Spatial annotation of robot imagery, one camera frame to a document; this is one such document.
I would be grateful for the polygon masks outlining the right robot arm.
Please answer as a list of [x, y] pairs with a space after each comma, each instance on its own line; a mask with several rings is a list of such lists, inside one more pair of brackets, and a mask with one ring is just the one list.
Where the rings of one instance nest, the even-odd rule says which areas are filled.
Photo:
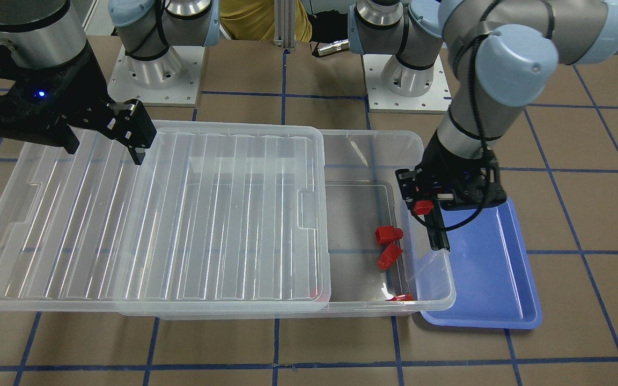
[[[215, 46], [218, 1], [110, 1], [128, 75], [157, 90], [186, 78], [176, 47]], [[156, 128], [140, 98], [114, 100], [70, 1], [0, 1], [0, 137], [79, 147], [73, 129], [127, 148], [140, 165]]]

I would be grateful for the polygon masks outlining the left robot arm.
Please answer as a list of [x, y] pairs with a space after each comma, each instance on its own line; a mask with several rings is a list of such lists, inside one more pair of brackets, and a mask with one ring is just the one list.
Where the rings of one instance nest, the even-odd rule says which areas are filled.
[[427, 74], [442, 46], [459, 82], [412, 169], [395, 172], [431, 249], [507, 200], [492, 147], [539, 97], [559, 64], [601, 63], [618, 51], [618, 1], [357, 1], [350, 49], [390, 54]]

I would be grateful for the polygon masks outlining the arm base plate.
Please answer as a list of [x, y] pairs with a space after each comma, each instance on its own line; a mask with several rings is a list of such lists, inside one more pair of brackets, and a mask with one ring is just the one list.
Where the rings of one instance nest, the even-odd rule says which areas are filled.
[[120, 48], [108, 81], [117, 102], [138, 99], [147, 107], [196, 107], [205, 48], [175, 46], [161, 58], [138, 61]]
[[405, 68], [393, 55], [362, 56], [364, 81], [373, 113], [442, 114], [452, 101], [441, 58], [424, 70]]

